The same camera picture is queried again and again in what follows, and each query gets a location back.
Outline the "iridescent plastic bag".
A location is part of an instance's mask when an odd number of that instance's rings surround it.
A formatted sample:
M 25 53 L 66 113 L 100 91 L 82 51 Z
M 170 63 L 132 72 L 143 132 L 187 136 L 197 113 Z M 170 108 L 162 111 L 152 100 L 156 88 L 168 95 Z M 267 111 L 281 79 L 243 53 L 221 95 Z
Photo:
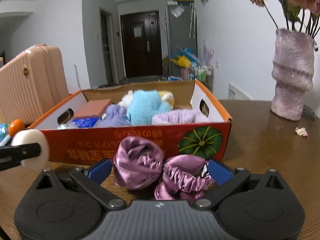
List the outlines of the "iridescent plastic bag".
M 78 126 L 71 122 L 71 123 L 68 123 L 68 124 L 60 124 L 57 128 L 58 130 L 64 130 L 64 129 L 78 129 Z

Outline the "dark brown entrance door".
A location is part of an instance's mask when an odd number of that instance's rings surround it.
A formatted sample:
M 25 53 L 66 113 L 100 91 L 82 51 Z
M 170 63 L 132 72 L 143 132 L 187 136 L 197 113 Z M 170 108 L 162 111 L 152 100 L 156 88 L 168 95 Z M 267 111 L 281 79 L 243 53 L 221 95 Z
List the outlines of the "dark brown entrance door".
M 163 74 L 159 12 L 121 15 L 121 35 L 127 78 Z

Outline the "fluffy lilac headband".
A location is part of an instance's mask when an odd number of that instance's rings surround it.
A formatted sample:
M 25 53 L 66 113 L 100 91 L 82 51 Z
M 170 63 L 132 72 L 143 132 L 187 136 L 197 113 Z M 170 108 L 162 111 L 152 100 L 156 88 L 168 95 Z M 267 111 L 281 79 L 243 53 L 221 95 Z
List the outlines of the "fluffy lilac headband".
M 152 117 L 152 125 L 199 124 L 210 122 L 207 116 L 193 109 L 176 109 Z

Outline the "blue tissue pack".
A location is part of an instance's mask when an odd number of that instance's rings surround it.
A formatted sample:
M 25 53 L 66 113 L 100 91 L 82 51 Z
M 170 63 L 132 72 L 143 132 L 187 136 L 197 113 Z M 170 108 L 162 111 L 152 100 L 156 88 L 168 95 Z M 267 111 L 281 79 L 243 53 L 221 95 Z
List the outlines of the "blue tissue pack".
M 0 124 L 0 146 L 5 146 L 11 139 L 9 135 L 9 124 L 1 123 Z

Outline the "white mop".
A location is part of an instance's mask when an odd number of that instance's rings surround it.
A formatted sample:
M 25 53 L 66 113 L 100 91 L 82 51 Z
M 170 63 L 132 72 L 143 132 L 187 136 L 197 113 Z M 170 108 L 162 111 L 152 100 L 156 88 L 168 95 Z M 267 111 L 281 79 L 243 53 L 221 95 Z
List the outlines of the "white mop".
M 81 83 L 80 83 L 80 80 L 79 80 L 78 69 L 77 69 L 77 66 L 75 64 L 74 64 L 74 70 L 75 70 L 75 76 L 76 76 L 76 81 L 77 81 L 78 88 L 81 90 Z

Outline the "white board leaning on wall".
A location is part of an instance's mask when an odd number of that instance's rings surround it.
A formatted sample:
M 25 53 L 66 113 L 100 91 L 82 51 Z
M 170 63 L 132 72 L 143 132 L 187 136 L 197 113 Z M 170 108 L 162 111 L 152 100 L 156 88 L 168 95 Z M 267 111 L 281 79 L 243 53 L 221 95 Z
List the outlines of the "white board leaning on wall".
M 228 87 L 228 100 L 252 101 L 253 98 L 232 83 Z

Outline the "white foam cylinder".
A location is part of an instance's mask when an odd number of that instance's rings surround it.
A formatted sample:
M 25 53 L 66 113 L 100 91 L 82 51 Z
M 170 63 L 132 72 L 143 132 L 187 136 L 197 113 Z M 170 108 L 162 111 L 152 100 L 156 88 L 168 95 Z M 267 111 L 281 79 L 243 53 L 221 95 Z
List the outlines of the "white foam cylinder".
M 18 132 L 12 139 L 11 146 L 18 149 L 20 165 L 29 170 L 43 170 L 49 159 L 47 138 L 37 129 Z

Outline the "orange cardboard box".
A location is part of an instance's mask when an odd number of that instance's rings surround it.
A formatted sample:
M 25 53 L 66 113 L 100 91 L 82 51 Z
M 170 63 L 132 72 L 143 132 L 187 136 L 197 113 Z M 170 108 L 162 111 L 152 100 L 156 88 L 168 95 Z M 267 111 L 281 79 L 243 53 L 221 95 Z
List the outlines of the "orange cardboard box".
M 58 129 L 58 118 L 69 109 L 77 111 L 92 100 L 110 99 L 118 103 L 129 90 L 168 90 L 175 107 L 199 111 L 208 107 L 209 122 L 127 126 L 118 128 Z M 156 143 L 165 157 L 193 153 L 205 159 L 222 160 L 232 126 L 232 116 L 200 81 L 157 81 L 131 83 L 100 89 L 80 90 L 62 100 L 33 122 L 47 138 L 50 161 L 91 165 L 102 158 L 113 159 L 120 142 L 128 136 L 143 137 Z

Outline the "orange tangerine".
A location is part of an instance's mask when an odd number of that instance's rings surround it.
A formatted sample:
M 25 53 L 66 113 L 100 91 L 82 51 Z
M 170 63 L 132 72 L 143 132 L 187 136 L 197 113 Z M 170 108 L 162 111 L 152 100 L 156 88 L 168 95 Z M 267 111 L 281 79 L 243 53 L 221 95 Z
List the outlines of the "orange tangerine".
M 18 132 L 25 129 L 25 124 L 20 119 L 13 120 L 8 127 L 8 135 L 13 138 Z

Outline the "lilac knitted cloth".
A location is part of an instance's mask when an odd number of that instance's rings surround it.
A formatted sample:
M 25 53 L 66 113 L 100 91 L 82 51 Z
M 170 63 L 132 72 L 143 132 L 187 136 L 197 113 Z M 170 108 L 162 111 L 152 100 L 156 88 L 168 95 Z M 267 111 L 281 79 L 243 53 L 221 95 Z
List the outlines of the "lilac knitted cloth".
M 127 117 L 127 109 L 123 106 L 111 104 L 107 107 L 102 119 L 95 124 L 94 128 L 125 126 L 131 126 L 131 122 Z

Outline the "purple satin scrunchie bonnet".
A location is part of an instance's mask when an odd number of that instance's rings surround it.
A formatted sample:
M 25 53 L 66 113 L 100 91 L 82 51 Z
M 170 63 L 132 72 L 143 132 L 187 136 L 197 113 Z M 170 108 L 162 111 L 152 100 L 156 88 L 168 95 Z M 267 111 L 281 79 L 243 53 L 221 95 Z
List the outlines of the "purple satin scrunchie bonnet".
M 204 195 L 214 183 L 208 162 L 194 155 L 164 158 L 162 149 L 141 137 L 126 137 L 113 159 L 114 182 L 127 190 L 142 190 L 157 182 L 156 200 L 188 200 Z

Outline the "dried pink rose bouquet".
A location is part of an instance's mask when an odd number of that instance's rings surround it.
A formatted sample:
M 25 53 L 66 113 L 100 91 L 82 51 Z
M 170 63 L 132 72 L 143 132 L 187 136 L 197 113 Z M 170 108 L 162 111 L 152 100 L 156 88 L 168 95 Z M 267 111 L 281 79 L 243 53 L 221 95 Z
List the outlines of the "dried pink rose bouquet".
M 279 25 L 267 7 L 267 0 L 249 0 L 253 5 L 265 8 L 276 28 Z M 304 32 L 315 38 L 319 33 L 319 0 L 277 0 L 290 31 Z

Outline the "blue plush toy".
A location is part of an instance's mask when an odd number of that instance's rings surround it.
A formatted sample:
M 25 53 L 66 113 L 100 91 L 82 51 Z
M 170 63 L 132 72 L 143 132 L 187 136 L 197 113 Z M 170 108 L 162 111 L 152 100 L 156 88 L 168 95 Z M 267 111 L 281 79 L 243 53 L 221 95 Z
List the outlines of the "blue plush toy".
M 152 103 L 132 100 L 127 109 L 127 116 L 130 118 L 132 126 L 148 126 L 151 125 L 152 117 L 156 114 L 171 111 L 171 107 L 167 102 Z

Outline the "yellow and blue bags pile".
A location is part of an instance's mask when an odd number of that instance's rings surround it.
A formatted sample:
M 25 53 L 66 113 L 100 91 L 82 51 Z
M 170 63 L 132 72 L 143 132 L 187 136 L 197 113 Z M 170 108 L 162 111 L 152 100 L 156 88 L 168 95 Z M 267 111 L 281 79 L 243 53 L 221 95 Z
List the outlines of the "yellow and blue bags pile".
M 193 50 L 190 48 L 180 48 L 176 54 L 170 55 L 170 62 L 178 65 L 182 68 L 190 68 L 193 65 L 200 66 L 200 59 L 194 54 Z

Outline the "pink ribbed suitcase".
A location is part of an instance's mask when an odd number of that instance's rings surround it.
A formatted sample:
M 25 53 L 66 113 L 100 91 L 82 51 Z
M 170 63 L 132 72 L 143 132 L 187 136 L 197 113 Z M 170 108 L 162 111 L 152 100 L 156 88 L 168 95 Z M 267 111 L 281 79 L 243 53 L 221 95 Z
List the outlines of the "pink ribbed suitcase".
M 1 113 L 32 124 L 69 96 L 59 48 L 39 44 L 1 67 Z

